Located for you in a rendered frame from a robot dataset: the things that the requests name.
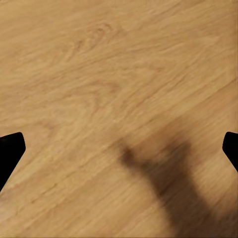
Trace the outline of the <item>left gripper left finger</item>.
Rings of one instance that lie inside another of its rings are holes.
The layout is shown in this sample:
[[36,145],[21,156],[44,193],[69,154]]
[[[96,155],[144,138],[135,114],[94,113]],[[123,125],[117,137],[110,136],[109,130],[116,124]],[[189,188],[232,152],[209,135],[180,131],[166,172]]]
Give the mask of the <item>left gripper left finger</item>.
[[0,137],[0,191],[26,150],[22,132]]

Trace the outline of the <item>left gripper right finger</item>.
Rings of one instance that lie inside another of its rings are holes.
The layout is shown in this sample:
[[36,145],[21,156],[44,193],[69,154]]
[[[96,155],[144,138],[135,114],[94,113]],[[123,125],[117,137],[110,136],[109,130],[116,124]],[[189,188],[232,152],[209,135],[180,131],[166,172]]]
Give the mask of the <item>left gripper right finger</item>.
[[238,172],[238,134],[226,132],[222,149]]

